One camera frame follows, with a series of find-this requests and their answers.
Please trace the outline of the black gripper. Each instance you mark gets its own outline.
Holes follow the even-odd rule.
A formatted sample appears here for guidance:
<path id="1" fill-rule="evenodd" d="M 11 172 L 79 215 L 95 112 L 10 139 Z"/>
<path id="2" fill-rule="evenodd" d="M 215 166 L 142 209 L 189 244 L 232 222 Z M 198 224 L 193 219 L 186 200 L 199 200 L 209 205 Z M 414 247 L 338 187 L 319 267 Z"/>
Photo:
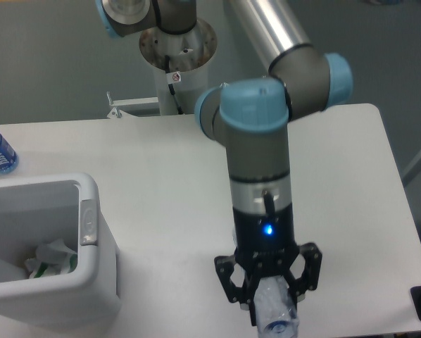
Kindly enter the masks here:
<path id="1" fill-rule="evenodd" d="M 322 252 L 314 242 L 297 245 L 294 236 L 293 208 L 271 214 L 250 214 L 233 210 L 237 238 L 235 255 L 214 258 L 215 271 L 227 300 L 248 307 L 252 326 L 257 325 L 254 296 L 262 277 L 281 275 L 288 284 L 288 293 L 295 306 L 307 291 L 318 288 Z M 298 257 L 304 267 L 294 277 L 291 267 Z M 232 281 L 236 265 L 245 270 L 242 286 Z"/>

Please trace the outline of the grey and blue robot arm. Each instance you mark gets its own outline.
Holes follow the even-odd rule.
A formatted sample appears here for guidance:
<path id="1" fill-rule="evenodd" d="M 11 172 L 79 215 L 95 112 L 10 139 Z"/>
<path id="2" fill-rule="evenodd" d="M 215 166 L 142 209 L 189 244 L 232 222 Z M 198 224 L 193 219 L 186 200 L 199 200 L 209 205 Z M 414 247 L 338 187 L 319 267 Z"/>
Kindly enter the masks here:
<path id="1" fill-rule="evenodd" d="M 202 133 L 226 150 L 236 249 L 215 270 L 253 326 L 297 322 L 317 288 L 322 254 L 294 238 L 287 125 L 345 103 L 353 76 L 339 54 L 318 53 L 285 1 L 231 1 L 267 75 L 194 92 Z"/>

